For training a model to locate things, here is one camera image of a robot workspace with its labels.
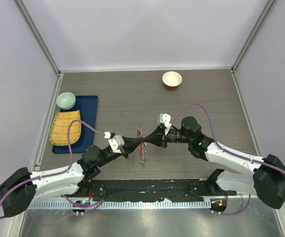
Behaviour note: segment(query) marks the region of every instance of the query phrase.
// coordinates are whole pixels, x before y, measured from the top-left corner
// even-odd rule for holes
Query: wall
[[[23,0],[61,70],[233,65],[266,0]]]
[[[285,164],[285,0],[279,0],[237,70],[262,154]]]
[[[13,1],[0,0],[0,184],[32,166],[55,79]],[[10,221],[0,220],[0,237]]]

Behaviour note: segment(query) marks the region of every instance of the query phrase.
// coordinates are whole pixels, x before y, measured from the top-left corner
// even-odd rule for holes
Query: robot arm
[[[90,146],[82,158],[73,163],[71,169],[64,174],[51,176],[68,167],[41,172],[28,172],[27,168],[18,169],[4,183],[0,185],[0,199],[19,183],[35,177],[46,176],[28,182],[26,185],[13,191],[2,204],[5,217],[15,216],[26,210],[30,204],[61,195],[84,196],[88,191],[91,179],[100,173],[99,167],[117,159],[120,156],[129,158],[140,143],[148,142],[166,148],[167,143],[186,143],[188,151],[196,158],[225,165],[240,174],[230,173],[222,169],[215,170],[207,179],[212,193],[220,191],[240,191],[257,195],[265,204],[272,208],[280,208],[285,201],[285,175],[272,170],[262,164],[244,161],[223,150],[232,151],[252,160],[266,162],[282,170],[285,167],[281,161],[272,155],[267,158],[256,157],[240,153],[221,145],[220,149],[213,139],[201,132],[201,126],[194,117],[186,117],[177,129],[170,124],[170,116],[161,114],[158,127],[145,138],[126,138],[111,134],[109,146],[100,149]]]

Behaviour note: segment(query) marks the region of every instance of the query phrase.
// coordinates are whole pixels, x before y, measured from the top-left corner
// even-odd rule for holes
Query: gray floor
[[[246,204],[230,198],[227,212]],[[70,216],[71,210],[28,210],[20,237],[282,237],[275,210],[253,198],[237,216],[207,209],[97,210]],[[43,227],[38,223],[48,224]]]
[[[96,129],[114,131],[136,137],[137,126],[148,135],[156,128],[159,113],[176,115],[192,102],[203,103],[211,113],[218,140],[231,148],[255,154],[254,145],[239,101],[230,70],[179,71],[183,82],[175,91],[163,87],[165,71],[97,72],[64,74],[60,92],[76,95],[97,95]],[[205,113],[189,108],[174,123],[180,126],[183,117],[194,116],[206,135],[211,135]],[[105,148],[108,142],[96,135],[94,144]],[[41,170],[66,166],[69,155],[55,155],[47,143]],[[139,152],[129,160],[120,157],[101,168],[96,179],[139,178],[207,178],[221,165],[198,160],[187,151],[186,144],[169,144],[167,149],[148,145],[147,161],[141,165]],[[80,154],[74,155],[77,161]]]

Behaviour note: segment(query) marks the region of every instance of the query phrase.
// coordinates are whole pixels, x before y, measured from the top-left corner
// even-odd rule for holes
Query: yellow checkered cloth
[[[73,120],[81,119],[80,111],[57,112],[50,128],[49,141],[55,146],[68,145],[68,127]],[[81,123],[75,122],[70,129],[70,142],[76,143],[81,136]]]

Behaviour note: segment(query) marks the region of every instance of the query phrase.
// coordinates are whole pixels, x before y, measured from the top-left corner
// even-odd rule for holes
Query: blue tray
[[[82,95],[76,96],[76,103],[73,108],[69,110],[61,110],[61,112],[79,110],[81,120],[95,128],[98,97],[96,95]],[[84,153],[88,146],[93,145],[94,132],[89,128],[81,125],[81,136],[79,140],[71,145],[73,153]],[[69,153],[68,146],[53,146],[52,152],[55,154]]]

